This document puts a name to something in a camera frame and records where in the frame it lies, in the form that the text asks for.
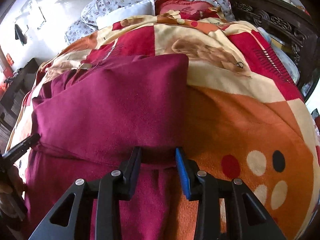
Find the left hand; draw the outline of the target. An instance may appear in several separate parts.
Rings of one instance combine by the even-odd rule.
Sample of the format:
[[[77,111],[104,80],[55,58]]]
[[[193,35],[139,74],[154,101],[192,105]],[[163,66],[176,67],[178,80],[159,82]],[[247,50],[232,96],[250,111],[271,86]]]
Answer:
[[[15,165],[1,170],[1,212],[7,217],[24,220],[28,211],[22,199],[24,190],[24,182]]]

